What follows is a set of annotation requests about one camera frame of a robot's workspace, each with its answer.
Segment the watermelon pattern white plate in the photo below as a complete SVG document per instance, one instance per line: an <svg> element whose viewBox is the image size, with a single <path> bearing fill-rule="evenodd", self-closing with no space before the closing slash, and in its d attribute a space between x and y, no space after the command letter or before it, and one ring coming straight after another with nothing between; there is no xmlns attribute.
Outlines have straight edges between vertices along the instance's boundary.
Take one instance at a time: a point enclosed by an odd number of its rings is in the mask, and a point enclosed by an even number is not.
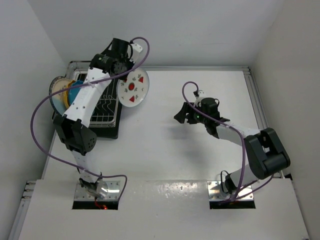
<svg viewBox="0 0 320 240"><path fill-rule="evenodd" d="M125 80L117 84L119 102L128 108L136 107L146 98L150 87L148 73L142 68L130 72Z"/></svg>

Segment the blue polka dot plate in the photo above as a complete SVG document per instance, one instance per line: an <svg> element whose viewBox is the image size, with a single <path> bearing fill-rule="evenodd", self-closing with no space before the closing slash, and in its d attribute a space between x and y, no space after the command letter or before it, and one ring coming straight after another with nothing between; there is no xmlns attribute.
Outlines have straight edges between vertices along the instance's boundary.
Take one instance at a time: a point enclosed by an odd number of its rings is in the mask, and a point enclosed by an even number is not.
<svg viewBox="0 0 320 240"><path fill-rule="evenodd" d="M70 87L73 87L73 86L79 86L79 85L82 85L84 82L81 81L81 80L72 80L68 85L67 87L70 88ZM69 104L71 105L73 103L73 101L75 100L76 96L78 95L78 92L80 91L80 87L77 87L77 88L73 88L73 89L70 89L70 90L67 90L68 91L68 101L69 101Z"/></svg>

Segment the yellow polka dot plate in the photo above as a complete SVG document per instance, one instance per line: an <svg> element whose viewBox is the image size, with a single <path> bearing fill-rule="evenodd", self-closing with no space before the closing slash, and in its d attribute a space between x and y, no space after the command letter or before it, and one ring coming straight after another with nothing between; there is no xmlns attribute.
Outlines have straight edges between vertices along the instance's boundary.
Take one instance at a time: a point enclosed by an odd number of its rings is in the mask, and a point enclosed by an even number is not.
<svg viewBox="0 0 320 240"><path fill-rule="evenodd" d="M70 107L68 96L69 96L69 92L67 90L65 90L62 93L62 101L63 101L63 104L66 109L68 109Z"/></svg>

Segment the blue floral white plate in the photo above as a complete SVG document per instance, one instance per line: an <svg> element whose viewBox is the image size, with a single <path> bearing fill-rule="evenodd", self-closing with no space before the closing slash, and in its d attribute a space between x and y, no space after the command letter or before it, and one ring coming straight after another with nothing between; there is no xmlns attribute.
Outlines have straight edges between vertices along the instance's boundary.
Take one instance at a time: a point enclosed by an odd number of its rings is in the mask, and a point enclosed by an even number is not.
<svg viewBox="0 0 320 240"><path fill-rule="evenodd" d="M52 80L49 86L49 94L64 89L68 85L68 80L62 76L58 76ZM63 105L62 93L58 93L50 98L52 104Z"/></svg>

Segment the blue and beige plate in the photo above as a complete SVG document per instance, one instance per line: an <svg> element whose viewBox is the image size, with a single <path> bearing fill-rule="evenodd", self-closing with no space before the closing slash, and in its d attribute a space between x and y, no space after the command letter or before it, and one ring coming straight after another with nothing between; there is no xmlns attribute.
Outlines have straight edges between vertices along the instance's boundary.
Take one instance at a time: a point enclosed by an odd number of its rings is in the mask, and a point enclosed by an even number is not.
<svg viewBox="0 0 320 240"><path fill-rule="evenodd" d="M71 79L62 76L54 78L49 86L49 94L51 95L52 93L68 88L72 82ZM49 99L54 112L60 116L67 110L64 103L65 93L67 93L67 91L60 92Z"/></svg>

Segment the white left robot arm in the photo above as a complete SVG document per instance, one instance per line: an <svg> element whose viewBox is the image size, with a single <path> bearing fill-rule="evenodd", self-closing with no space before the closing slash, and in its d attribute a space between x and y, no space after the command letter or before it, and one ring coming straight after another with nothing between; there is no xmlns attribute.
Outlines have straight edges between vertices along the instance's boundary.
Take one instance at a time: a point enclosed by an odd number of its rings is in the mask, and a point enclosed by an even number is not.
<svg viewBox="0 0 320 240"><path fill-rule="evenodd" d="M131 70L142 50L132 41L114 38L110 46L91 60L83 81L85 85L69 108L53 120L60 141L75 159L81 187L96 198L106 193L106 187L92 154L97 135L89 128L90 120L101 95L112 81L111 77Z"/></svg>

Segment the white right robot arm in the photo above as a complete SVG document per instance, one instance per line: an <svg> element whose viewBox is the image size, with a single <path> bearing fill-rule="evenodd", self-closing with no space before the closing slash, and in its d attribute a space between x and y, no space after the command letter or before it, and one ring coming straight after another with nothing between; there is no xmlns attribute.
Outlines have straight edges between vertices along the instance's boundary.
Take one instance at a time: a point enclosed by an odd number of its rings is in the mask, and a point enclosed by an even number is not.
<svg viewBox="0 0 320 240"><path fill-rule="evenodd" d="M181 124L203 124L209 135L242 147L244 163L239 170L226 175L220 185L224 194L233 195L238 188L266 179L291 165L290 157L273 128L260 130L235 125L221 117L218 106L212 97L184 102L174 119Z"/></svg>

